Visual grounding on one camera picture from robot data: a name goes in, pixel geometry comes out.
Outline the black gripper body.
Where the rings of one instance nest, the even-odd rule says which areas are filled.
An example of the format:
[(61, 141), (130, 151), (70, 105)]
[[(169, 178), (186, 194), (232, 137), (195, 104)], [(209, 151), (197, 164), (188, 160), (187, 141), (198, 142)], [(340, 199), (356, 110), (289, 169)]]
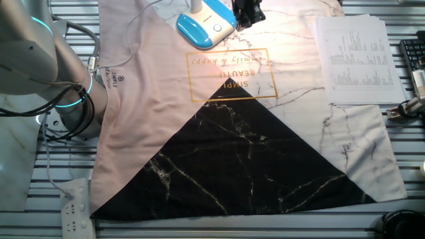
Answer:
[(237, 21), (263, 21), (266, 19), (260, 8), (262, 0), (232, 0), (232, 11)]

